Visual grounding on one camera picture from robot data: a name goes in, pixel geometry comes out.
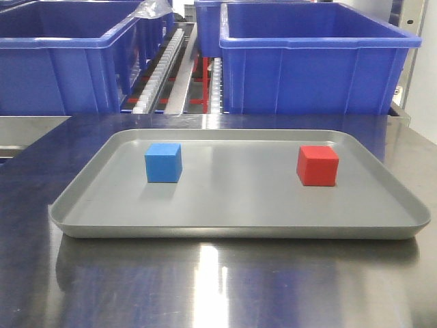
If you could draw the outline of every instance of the storage crate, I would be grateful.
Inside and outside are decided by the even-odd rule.
[[[142,68],[138,2],[33,1],[0,11],[0,114],[117,113]]]
[[[340,3],[224,3],[230,113],[387,114],[421,39]]]
[[[220,39],[220,5],[232,2],[252,2],[254,0],[195,0],[196,20],[200,49],[203,57],[221,57]],[[286,0],[307,2],[305,0]]]

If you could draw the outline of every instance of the table surface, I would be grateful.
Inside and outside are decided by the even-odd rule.
[[[437,213],[437,146],[385,116],[78,115],[0,167],[0,328],[437,327],[437,223],[405,241],[102,239],[47,216],[130,128],[308,128],[356,137]]]

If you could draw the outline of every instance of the red cube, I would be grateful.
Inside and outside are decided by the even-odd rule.
[[[339,157],[329,146],[301,146],[297,173],[304,186],[335,186]]]

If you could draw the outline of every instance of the blue cube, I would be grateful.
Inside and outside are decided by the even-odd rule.
[[[148,182],[177,182],[182,173],[180,143],[153,143],[145,153]]]

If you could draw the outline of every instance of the block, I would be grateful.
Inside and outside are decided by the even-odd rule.
[[[339,157],[329,146],[301,146],[297,174],[304,186],[333,187]]]
[[[145,153],[148,182],[177,182],[182,173],[180,143],[153,143]]]

